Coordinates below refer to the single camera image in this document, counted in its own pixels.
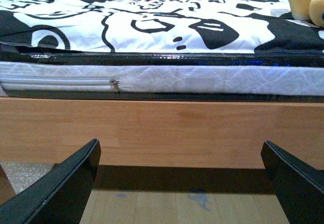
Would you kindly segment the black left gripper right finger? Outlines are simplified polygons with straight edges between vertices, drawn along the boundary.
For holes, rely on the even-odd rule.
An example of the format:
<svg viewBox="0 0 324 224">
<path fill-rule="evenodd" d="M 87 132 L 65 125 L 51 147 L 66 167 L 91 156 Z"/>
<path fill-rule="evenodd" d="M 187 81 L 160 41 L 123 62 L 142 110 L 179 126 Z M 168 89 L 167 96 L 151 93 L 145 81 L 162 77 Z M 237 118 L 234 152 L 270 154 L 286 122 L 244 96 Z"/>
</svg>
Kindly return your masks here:
<svg viewBox="0 0 324 224">
<path fill-rule="evenodd" d="M 261 157 L 289 223 L 323 223 L 323 172 L 271 141 Z"/>
</svg>

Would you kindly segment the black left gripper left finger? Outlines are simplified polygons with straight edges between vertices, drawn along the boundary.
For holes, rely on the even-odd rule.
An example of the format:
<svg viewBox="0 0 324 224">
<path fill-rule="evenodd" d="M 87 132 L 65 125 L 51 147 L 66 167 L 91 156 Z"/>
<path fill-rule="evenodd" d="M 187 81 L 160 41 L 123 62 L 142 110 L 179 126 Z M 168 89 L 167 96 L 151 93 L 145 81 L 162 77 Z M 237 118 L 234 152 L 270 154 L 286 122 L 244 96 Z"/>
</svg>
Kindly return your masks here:
<svg viewBox="0 0 324 224">
<path fill-rule="evenodd" d="M 1 223 L 80 223 L 100 156 L 100 143 L 93 139 L 2 204 Z"/>
</svg>

